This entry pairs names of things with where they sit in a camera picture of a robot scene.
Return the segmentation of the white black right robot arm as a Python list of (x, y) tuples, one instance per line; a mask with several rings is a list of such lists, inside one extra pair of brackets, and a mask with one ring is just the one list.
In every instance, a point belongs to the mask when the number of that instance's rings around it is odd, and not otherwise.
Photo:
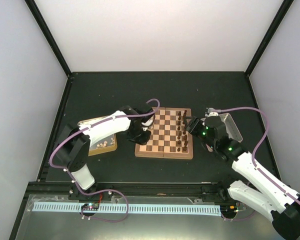
[(239, 141), (230, 138), (219, 115), (201, 120), (184, 117), (185, 130), (210, 147), (217, 158), (246, 178), (252, 187), (233, 180), (217, 189), (218, 198), (242, 202), (263, 215), (286, 240), (300, 237), (300, 193), (284, 184), (263, 167)]

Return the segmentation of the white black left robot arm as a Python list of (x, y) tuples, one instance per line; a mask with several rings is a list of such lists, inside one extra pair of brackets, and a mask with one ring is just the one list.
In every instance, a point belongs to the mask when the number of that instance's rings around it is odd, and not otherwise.
[(67, 125), (61, 134), (62, 141), (49, 158), (50, 166), (67, 172), (80, 187), (79, 193), (87, 200), (93, 199), (98, 188), (87, 164), (91, 146), (120, 132), (126, 132), (129, 141), (145, 145), (151, 135), (148, 127), (153, 124), (157, 110), (148, 104), (142, 110), (124, 106), (111, 115), (86, 124), (77, 127)]

